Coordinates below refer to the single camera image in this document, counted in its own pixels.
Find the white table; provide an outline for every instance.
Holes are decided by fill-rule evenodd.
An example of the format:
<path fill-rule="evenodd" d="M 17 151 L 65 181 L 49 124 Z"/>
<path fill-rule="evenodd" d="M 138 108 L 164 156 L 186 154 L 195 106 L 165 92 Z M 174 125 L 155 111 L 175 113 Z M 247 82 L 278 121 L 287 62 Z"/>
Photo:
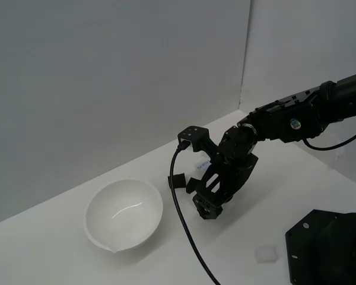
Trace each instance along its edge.
<path fill-rule="evenodd" d="M 244 117 L 235 111 L 208 126 L 217 143 Z M 1 284 L 210 284 L 186 239 L 167 186 L 173 141 L 0 223 Z M 216 220 L 202 220 L 191 197 L 177 190 L 199 250 L 222 284 L 289 284 L 285 232 L 312 209 L 356 212 L 356 184 L 294 144 L 260 142 L 259 161 L 245 186 Z M 201 154 L 186 150 L 175 173 L 194 171 Z M 99 188 L 133 176 L 154 184 L 164 201 L 161 224 L 140 248 L 112 254 L 82 228 Z M 279 260 L 257 264 L 257 246 L 274 245 Z"/>

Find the small white cube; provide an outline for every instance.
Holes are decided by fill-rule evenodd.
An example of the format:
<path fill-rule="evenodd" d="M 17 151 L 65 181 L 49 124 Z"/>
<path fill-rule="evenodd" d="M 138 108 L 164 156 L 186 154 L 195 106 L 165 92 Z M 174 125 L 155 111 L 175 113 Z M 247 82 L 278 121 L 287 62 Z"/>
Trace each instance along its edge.
<path fill-rule="evenodd" d="M 275 246 L 258 246 L 255 249 L 257 263 L 275 263 L 278 259 Z"/>

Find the screw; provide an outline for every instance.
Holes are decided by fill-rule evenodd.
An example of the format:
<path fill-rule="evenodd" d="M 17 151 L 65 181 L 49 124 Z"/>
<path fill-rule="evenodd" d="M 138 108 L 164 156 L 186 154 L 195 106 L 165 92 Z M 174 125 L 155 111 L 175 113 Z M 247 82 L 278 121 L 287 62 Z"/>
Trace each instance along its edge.
<path fill-rule="evenodd" d="M 301 128 L 301 123 L 300 123 L 300 121 L 298 121 L 297 119 L 291 119 L 291 120 L 290 120 L 290 126 L 291 126 L 293 129 L 300 129 L 300 128 Z"/>

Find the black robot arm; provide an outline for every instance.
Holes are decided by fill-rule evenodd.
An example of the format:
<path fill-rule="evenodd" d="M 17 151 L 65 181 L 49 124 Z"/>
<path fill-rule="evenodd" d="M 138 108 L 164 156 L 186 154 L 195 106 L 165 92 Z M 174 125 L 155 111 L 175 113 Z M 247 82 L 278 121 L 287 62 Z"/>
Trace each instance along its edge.
<path fill-rule="evenodd" d="M 314 138 L 329 124 L 356 116 L 356 75 L 276 100 L 256 108 L 223 135 L 219 146 L 209 131 L 190 126 L 178 134 L 193 151 L 204 151 L 211 165 L 196 184 L 193 202 L 204 219 L 215 219 L 222 205 L 249 178 L 258 158 L 252 150 L 258 141 L 280 139 L 285 143 Z M 214 175 L 217 178 L 208 183 Z"/>

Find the gray wall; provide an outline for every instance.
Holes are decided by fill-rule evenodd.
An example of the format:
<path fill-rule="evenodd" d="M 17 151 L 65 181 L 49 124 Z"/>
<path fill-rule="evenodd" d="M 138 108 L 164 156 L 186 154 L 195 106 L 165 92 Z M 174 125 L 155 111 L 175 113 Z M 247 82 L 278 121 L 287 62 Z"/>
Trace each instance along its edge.
<path fill-rule="evenodd" d="M 356 0 L 253 0 L 244 65 L 243 111 L 356 74 Z M 316 146 L 356 134 L 356 118 L 329 126 Z M 308 152 L 356 182 L 356 141 Z"/>
<path fill-rule="evenodd" d="M 0 221 L 237 109 L 249 4 L 0 1 Z"/>

